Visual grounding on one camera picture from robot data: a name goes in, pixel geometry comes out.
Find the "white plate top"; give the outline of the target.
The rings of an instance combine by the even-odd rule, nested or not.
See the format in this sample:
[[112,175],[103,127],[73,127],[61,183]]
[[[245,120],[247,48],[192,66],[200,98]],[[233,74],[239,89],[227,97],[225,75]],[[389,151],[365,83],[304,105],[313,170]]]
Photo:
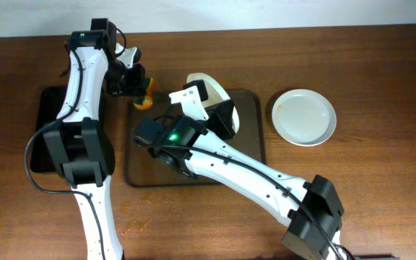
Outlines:
[[208,112],[208,108],[213,105],[216,105],[226,100],[231,100],[229,94],[227,94],[222,85],[208,74],[201,72],[189,74],[186,78],[186,82],[189,83],[194,80],[200,79],[204,81],[208,94],[208,99],[201,102],[201,105],[203,106],[206,112]]

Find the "white plate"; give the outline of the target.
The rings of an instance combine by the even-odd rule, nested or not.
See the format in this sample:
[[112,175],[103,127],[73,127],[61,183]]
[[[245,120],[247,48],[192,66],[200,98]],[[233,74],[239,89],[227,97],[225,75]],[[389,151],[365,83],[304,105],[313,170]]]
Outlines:
[[274,102],[272,124],[287,142],[312,147],[333,135],[337,114],[323,95],[312,90],[295,89],[284,92]]
[[204,81],[208,94],[208,99],[201,102],[201,105],[203,106],[206,112],[208,112],[208,108],[213,105],[216,105],[226,100],[231,100],[229,94],[227,94],[222,85],[208,74],[201,72],[189,74],[186,78],[186,82],[189,83],[194,80],[200,79]]

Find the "yellow green sponge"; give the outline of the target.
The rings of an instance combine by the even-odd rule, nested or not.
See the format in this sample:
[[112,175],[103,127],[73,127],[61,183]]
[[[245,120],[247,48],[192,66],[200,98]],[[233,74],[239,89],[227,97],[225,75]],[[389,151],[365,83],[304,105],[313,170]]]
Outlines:
[[145,95],[133,97],[134,107],[141,111],[150,108],[153,104],[152,91],[155,86],[155,80],[153,78],[145,78],[144,86],[146,87]]

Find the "white plate bottom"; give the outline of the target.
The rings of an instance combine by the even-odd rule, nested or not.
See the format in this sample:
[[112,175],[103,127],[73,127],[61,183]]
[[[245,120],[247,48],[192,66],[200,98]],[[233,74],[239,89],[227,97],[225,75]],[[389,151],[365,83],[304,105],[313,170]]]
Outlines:
[[287,142],[312,147],[333,135],[337,114],[323,95],[312,90],[295,89],[284,92],[274,102],[272,124]]

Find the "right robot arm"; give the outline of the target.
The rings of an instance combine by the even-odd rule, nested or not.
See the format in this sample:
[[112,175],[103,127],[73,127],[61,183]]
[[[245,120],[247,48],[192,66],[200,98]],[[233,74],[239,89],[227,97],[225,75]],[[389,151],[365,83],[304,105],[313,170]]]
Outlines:
[[281,173],[227,144],[239,130],[235,103],[218,83],[196,79],[169,94],[182,113],[145,118],[134,141],[170,168],[220,182],[287,228],[282,242],[304,259],[353,259],[339,242],[344,208],[331,181]]

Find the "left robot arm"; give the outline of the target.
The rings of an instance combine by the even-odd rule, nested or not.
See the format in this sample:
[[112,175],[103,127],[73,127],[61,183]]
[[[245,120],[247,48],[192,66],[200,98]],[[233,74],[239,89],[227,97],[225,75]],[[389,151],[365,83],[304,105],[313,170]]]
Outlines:
[[100,118],[102,96],[131,96],[148,108],[155,85],[139,63],[140,50],[119,43],[119,34],[107,18],[71,34],[66,96],[56,120],[41,129],[55,170],[77,200],[88,259],[124,258],[111,206],[115,153]]

